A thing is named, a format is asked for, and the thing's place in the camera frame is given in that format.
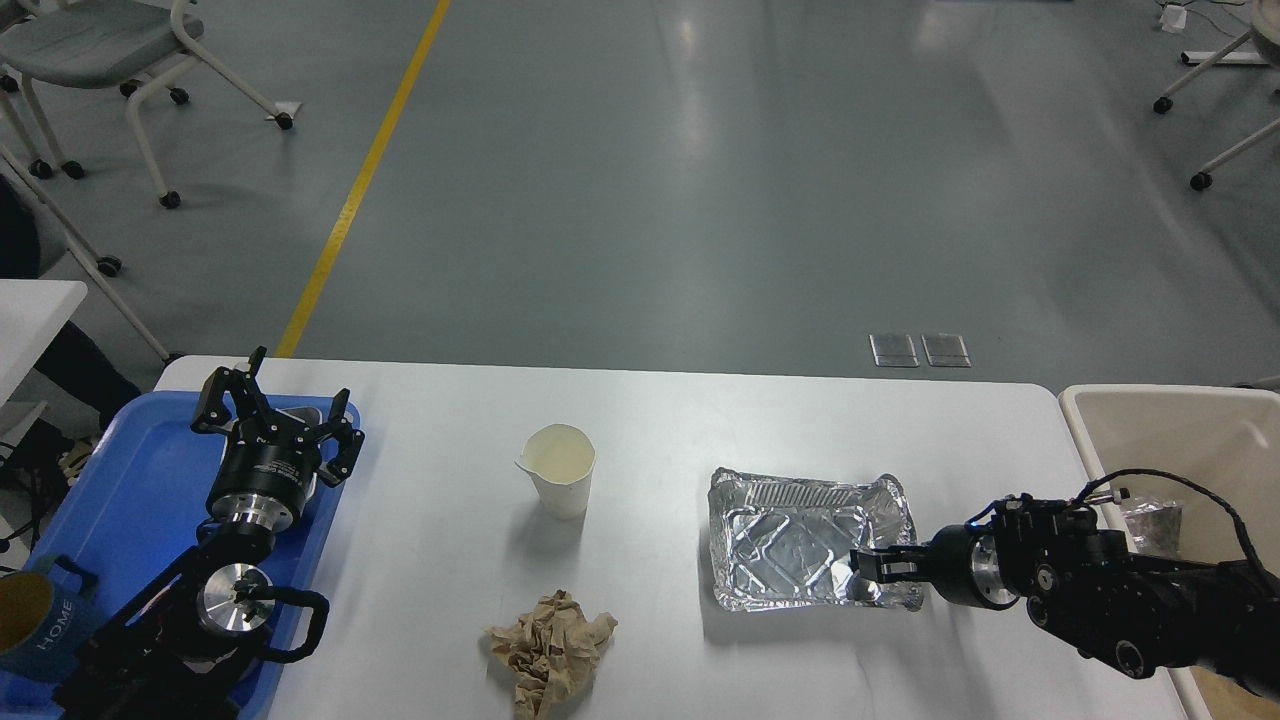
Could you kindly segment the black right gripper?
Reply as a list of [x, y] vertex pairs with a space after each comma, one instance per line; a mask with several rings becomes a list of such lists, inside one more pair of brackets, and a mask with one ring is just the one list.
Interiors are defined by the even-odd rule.
[[927, 544], [855, 548], [850, 564], [876, 584], [923, 582], [950, 603], [987, 610], [1006, 609], [995, 537], [964, 525], [937, 530]]

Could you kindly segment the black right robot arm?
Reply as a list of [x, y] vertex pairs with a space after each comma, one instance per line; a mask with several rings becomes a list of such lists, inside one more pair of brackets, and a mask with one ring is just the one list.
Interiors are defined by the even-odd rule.
[[1240, 514], [1165, 471], [1164, 479], [1225, 511], [1242, 557], [1197, 562], [1134, 553], [1124, 530], [1100, 527], [1096, 510], [1128, 496], [1111, 488], [1121, 477], [1092, 480], [1073, 498], [1005, 496], [924, 544], [854, 550], [850, 560], [861, 579], [923, 582], [960, 606], [1002, 611], [1023, 602], [1041, 630], [1132, 679], [1197, 666], [1276, 701], [1277, 578]]

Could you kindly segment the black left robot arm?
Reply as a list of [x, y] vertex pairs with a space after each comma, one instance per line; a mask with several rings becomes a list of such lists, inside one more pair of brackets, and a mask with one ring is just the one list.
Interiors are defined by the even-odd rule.
[[264, 562], [317, 484], [351, 475], [365, 434], [348, 419], [348, 389], [326, 413], [271, 406], [259, 387], [266, 355], [257, 347], [206, 379], [189, 427], [225, 439], [206, 520], [76, 651], [52, 692], [63, 717], [234, 719], [230, 694], [255, 664], [294, 664], [320, 646], [328, 598], [273, 582]]

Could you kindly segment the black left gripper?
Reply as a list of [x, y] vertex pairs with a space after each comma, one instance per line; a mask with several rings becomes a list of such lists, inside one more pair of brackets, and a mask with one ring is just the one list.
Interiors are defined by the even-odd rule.
[[351, 477], [365, 433], [347, 416], [349, 389], [340, 389], [326, 414], [302, 407], [300, 415], [280, 415], [279, 434], [269, 442], [271, 409], [257, 383], [266, 354], [259, 346], [246, 363], [218, 368], [204, 383], [189, 428], [227, 437], [205, 503], [209, 516], [282, 533], [303, 515], [316, 478], [337, 488]]

